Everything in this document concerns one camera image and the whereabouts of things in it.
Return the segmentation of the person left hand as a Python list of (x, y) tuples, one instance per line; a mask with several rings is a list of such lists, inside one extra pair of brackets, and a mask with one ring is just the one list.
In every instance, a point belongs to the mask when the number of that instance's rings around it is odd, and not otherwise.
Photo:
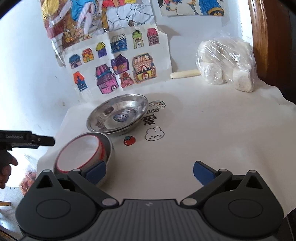
[(9, 152), (1, 150), (1, 179), (0, 186), (1, 189), (5, 189), (6, 183), (11, 175), (11, 165), (17, 166), (18, 161)]

